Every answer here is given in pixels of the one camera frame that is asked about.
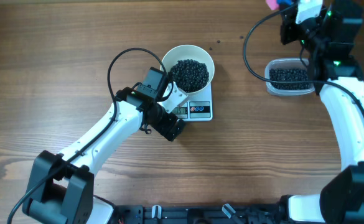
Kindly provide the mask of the white bowl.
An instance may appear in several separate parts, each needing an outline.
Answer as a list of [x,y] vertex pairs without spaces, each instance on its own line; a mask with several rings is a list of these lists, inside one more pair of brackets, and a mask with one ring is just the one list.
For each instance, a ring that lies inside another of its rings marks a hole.
[[198,47],[196,45],[179,45],[177,47],[174,47],[165,54],[162,59],[162,63],[164,64],[168,73],[171,67],[174,66],[178,60],[185,59],[192,59],[204,63],[207,66],[209,72],[209,81],[205,87],[211,84],[211,81],[213,80],[215,74],[215,63],[210,54],[201,47]]

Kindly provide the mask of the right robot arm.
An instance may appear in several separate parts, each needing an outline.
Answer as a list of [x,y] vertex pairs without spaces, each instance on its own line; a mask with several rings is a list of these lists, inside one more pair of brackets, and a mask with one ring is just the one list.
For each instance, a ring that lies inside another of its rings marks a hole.
[[317,195],[287,201],[298,223],[364,223],[364,74],[351,51],[363,22],[353,1],[279,1],[281,41],[309,52],[308,75],[325,105],[340,150],[341,171]]

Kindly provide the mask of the pink scoop blue handle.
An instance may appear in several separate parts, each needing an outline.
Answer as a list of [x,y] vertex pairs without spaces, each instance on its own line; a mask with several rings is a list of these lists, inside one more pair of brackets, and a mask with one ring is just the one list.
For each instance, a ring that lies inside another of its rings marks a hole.
[[291,6],[295,3],[295,0],[265,0],[270,10],[275,11],[277,9]]

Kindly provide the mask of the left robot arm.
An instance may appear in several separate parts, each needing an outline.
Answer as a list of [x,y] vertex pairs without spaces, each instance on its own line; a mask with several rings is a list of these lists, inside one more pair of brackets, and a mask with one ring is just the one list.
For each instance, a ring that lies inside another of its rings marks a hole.
[[155,129],[173,141],[185,123],[172,110],[187,97],[176,86],[154,90],[140,84],[118,91],[104,117],[78,141],[35,158],[20,204],[23,213],[41,223],[116,223],[116,207],[93,193],[98,171],[139,130]]

